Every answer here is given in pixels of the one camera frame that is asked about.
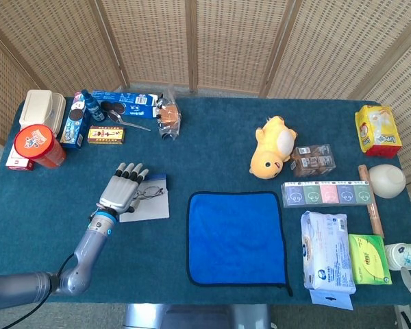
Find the white bottle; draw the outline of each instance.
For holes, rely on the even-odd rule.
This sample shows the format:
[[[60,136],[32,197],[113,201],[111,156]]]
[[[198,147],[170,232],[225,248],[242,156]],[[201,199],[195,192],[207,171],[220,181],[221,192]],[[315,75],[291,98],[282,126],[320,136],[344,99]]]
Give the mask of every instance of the white bottle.
[[[385,246],[388,268],[399,271],[401,267],[411,269],[411,244],[395,243]]]

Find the yellow package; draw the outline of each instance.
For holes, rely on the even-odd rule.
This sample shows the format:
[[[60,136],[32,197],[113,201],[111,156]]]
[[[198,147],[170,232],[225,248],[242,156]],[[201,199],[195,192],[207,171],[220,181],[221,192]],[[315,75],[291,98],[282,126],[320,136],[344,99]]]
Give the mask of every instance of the yellow package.
[[[368,156],[392,158],[402,147],[389,106],[364,105],[355,113],[361,150]]]

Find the blue microfiber towel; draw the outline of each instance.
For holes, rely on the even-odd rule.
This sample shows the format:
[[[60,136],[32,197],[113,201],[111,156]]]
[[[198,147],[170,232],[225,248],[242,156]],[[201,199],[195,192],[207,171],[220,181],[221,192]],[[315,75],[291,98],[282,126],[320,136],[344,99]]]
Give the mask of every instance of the blue microfiber towel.
[[[194,193],[187,249],[195,284],[271,284],[292,295],[275,193]]]

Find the robotic arm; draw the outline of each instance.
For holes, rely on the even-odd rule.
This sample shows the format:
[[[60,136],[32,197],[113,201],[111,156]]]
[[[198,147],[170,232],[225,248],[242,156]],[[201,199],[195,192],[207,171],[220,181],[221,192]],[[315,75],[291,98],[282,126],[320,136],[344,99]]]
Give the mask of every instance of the robotic arm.
[[[33,272],[11,276],[0,276],[0,309],[18,305],[41,302],[51,293],[58,295],[79,295],[88,289],[93,267],[111,235],[119,215],[134,212],[138,200],[134,200],[137,188],[148,173],[145,169],[139,173],[142,164],[134,167],[130,163],[126,168],[121,163],[116,173],[97,203],[98,210],[91,215],[91,222],[82,237],[75,253],[77,265],[57,273]]]

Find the yellow tissue box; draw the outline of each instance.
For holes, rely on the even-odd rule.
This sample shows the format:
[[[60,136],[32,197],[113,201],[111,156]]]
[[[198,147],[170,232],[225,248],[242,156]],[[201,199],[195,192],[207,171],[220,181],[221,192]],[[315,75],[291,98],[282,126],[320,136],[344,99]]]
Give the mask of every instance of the yellow tissue box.
[[[368,156],[392,158],[402,147],[389,106],[364,105],[355,113],[361,150]]]
[[[355,284],[392,284],[382,237],[349,234],[349,248]]]

